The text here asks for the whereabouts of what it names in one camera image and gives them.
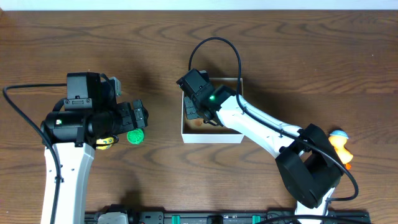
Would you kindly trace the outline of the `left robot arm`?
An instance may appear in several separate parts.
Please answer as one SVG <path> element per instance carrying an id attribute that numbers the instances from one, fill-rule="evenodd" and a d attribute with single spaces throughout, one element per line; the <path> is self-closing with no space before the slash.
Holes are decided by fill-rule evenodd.
<path id="1" fill-rule="evenodd" d="M 142 130 L 148 112 L 141 100 L 132 103 L 62 99 L 42 123 L 46 182 L 41 223 L 83 223 L 86 191 L 97 149 L 118 143 L 120 134 Z"/>

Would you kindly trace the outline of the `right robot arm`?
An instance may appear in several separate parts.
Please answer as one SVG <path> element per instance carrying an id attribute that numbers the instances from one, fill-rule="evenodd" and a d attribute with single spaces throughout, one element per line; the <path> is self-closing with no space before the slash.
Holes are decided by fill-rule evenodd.
<path id="1" fill-rule="evenodd" d="M 299 223 L 321 223 L 346 168 L 321 128 L 284 123 L 250 105 L 238 90 L 221 85 L 181 87 L 206 123 L 233 129 L 264 148 L 285 188 L 297 201 Z"/>

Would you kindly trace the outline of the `brown plush teddy bear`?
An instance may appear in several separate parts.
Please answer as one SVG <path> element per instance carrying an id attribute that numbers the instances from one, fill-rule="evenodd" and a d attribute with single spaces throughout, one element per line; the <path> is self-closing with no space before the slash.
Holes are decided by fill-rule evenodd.
<path id="1" fill-rule="evenodd" d="M 203 124 L 203 120 L 202 119 L 195 119 L 193 121 L 195 126 L 201 126 Z"/>

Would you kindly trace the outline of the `orange rubber duck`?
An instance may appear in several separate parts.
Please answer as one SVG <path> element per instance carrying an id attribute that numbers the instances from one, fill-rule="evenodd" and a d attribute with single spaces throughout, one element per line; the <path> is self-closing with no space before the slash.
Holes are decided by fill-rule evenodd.
<path id="1" fill-rule="evenodd" d="M 350 162 L 353 159 L 352 153 L 345 148 L 345 144 L 347 143 L 349 137 L 348 135 L 342 130 L 334 130 L 329 135 L 329 142 L 334 147 L 338 157 L 345 165 L 347 170 L 351 169 Z"/>

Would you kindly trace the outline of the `white cardboard box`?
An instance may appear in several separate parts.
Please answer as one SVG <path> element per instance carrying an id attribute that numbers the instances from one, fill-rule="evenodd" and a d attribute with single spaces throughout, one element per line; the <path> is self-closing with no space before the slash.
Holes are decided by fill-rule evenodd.
<path id="1" fill-rule="evenodd" d="M 181 135 L 185 144 L 240 144 L 244 135 L 224 126 L 212 126 L 203 123 L 201 126 L 195 126 L 193 120 L 188 120 L 185 116 L 183 107 L 182 93 L 182 115 L 181 115 Z"/>

